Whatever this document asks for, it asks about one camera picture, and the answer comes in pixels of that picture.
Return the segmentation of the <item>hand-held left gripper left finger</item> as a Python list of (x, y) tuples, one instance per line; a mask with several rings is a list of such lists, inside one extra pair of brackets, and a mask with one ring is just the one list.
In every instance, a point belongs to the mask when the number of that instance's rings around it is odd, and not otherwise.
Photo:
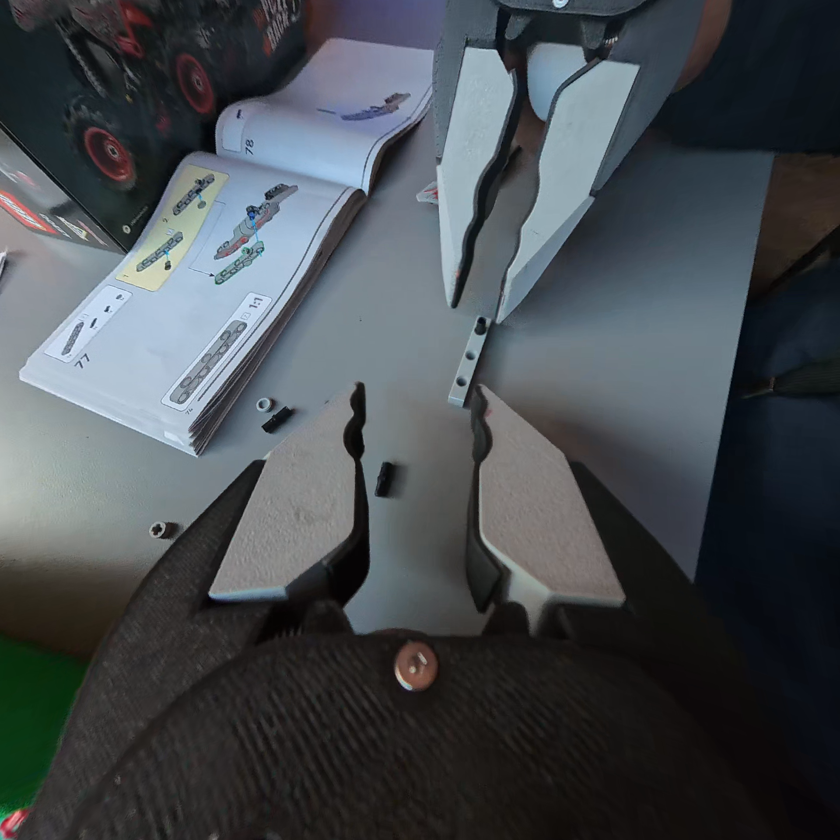
[(371, 565), (365, 397), (364, 384), (353, 383), (260, 462), (212, 601), (344, 606), (362, 587)]

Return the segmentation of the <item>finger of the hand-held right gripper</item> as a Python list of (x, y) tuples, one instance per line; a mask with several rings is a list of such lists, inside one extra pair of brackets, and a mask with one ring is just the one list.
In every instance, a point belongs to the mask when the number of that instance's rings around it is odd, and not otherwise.
[(559, 85), (550, 104), (537, 186), (500, 291), (496, 321), (524, 301), (594, 202), (595, 178), (639, 65), (596, 59)]
[(465, 47), (436, 169), (440, 259), (452, 309), (466, 288), (521, 108), (517, 73), (505, 68), (498, 52)]

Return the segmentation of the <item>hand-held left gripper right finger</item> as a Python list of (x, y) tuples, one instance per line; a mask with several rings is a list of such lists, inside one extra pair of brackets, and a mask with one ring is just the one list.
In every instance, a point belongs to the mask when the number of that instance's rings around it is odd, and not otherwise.
[(553, 609), (627, 603), (570, 462), (496, 393), (478, 385), (465, 576), (479, 614), (519, 604), (532, 635)]

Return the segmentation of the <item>grey lego beam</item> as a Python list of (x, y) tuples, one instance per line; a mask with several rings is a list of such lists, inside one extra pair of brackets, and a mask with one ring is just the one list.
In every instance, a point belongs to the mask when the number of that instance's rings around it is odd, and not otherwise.
[(457, 408), (464, 408), (467, 405), (470, 389), (478, 369), (480, 356), (485, 347), (485, 343), (487, 341), (488, 334), (492, 325), (492, 321), (490, 319), (488, 319), (487, 317), (484, 318), (488, 320), (487, 332), (483, 335), (476, 335), (474, 333), (474, 326), (476, 321), (474, 322), (472, 330), (469, 334), (469, 338), (467, 340), (465, 351), (463, 352), (461, 360), (458, 363), (458, 369), (448, 394), (448, 403), (451, 406), (456, 406)]

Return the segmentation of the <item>lego instruction booklet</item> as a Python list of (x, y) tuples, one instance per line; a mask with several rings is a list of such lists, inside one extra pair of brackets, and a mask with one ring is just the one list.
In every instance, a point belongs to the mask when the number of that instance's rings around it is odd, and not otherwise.
[(330, 38), (219, 116), (21, 382), (199, 456), (433, 96), (434, 52)]

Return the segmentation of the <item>black lego set box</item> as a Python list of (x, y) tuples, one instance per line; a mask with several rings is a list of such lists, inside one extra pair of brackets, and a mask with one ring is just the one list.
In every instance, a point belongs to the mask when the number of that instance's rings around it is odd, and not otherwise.
[(302, 1), (2, 1), (2, 208), (128, 251), (224, 108), (305, 51)]

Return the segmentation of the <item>green plastic bin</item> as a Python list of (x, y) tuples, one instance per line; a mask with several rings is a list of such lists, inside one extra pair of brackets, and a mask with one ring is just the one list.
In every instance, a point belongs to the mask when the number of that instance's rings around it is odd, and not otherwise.
[(1, 636), (1, 813), (30, 808), (88, 663)]

